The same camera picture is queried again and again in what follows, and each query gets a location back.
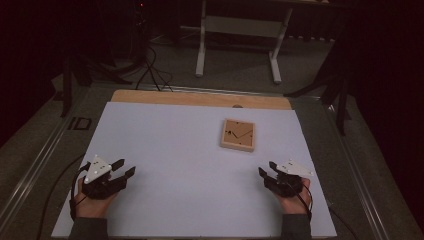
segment sleeve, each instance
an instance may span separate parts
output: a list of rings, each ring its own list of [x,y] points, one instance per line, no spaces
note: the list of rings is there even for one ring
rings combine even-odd
[[[76,218],[69,240],[108,240],[105,218]]]
[[[281,239],[284,240],[309,240],[311,225],[306,214],[283,214]]]

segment floor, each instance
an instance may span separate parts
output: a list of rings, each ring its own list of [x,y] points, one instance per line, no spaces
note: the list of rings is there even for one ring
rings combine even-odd
[[[331,43],[288,39],[279,55],[283,83],[275,85],[268,65],[267,47],[255,48],[208,41],[205,72],[194,75],[196,39],[188,37],[179,45],[152,43],[156,53],[154,67],[170,87],[170,91],[219,92],[282,96],[310,84]],[[150,50],[148,59],[153,60]],[[90,88],[74,87],[74,104],[67,118],[60,118],[61,102],[47,102],[34,117],[0,149],[0,204],[2,239],[33,238],[42,222],[41,239],[51,239],[73,174],[78,156],[87,149],[104,105],[116,89],[133,89],[145,69],[124,76],[132,85],[116,85],[96,77]],[[164,82],[156,75],[158,85]],[[153,79],[145,76],[139,89],[154,90]],[[61,76],[53,80],[60,88]],[[424,239],[410,214],[384,158],[366,126],[353,97],[349,97],[345,121],[346,136],[334,124],[334,106],[323,106],[317,89],[296,99],[289,99],[299,117],[305,139],[331,208],[358,235],[358,239]],[[69,129],[72,118],[92,120],[87,130]],[[64,175],[60,172],[74,159]],[[52,197],[48,200],[50,189]],[[332,215],[338,236],[354,239],[346,225]]]

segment clock face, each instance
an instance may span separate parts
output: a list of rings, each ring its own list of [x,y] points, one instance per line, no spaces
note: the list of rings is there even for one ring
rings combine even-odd
[[[225,120],[222,147],[253,151],[255,125],[238,120]]]

